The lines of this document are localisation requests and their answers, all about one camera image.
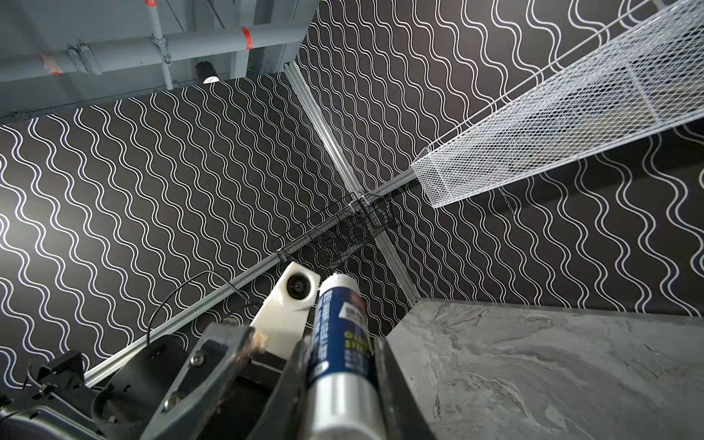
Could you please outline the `blue white glue stick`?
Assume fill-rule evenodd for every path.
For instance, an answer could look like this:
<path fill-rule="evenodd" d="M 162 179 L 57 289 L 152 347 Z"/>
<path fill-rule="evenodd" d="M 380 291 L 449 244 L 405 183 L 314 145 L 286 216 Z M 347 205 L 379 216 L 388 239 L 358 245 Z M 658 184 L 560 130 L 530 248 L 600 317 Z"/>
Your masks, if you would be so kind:
<path fill-rule="evenodd" d="M 368 314 L 359 284 L 335 273 L 319 291 L 303 439 L 385 439 Z"/>

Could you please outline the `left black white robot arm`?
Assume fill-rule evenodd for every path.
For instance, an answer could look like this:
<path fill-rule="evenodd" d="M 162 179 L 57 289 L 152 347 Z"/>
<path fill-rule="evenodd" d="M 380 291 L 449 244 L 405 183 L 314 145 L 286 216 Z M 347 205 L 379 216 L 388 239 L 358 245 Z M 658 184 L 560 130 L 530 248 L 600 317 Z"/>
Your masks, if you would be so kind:
<path fill-rule="evenodd" d="M 107 382 L 89 386 L 82 355 L 70 351 L 38 368 L 28 367 L 22 389 L 1 397 L 4 439 L 139 439 L 163 407 L 181 368 L 210 372 L 176 335 L 148 344 Z M 207 420 L 189 414 L 166 439 L 245 439 L 258 422 L 286 362 L 254 352 Z"/>

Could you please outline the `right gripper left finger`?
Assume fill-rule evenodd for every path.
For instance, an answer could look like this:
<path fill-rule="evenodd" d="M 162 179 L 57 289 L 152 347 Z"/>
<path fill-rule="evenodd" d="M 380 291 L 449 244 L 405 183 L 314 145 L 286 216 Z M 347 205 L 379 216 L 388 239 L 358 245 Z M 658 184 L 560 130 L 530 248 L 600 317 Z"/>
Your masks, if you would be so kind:
<path fill-rule="evenodd" d="M 247 439 L 302 439 L 307 400 L 311 337 L 294 347 L 291 357 Z"/>

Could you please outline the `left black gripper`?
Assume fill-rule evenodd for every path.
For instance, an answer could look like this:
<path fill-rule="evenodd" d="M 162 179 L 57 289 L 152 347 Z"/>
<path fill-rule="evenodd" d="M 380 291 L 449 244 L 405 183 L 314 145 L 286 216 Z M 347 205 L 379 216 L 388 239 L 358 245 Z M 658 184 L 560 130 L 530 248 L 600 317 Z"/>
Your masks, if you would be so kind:
<path fill-rule="evenodd" d="M 143 439 L 246 439 L 287 360 L 252 351 L 255 329 L 211 324 L 181 367 Z"/>

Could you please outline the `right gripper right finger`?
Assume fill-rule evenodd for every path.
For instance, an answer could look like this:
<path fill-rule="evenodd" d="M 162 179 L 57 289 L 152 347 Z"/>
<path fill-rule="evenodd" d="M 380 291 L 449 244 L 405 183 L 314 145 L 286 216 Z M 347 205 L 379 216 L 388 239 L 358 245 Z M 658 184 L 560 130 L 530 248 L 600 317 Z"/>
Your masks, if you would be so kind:
<path fill-rule="evenodd" d="M 436 439 L 409 388 L 388 341 L 374 341 L 381 412 L 388 439 Z"/>

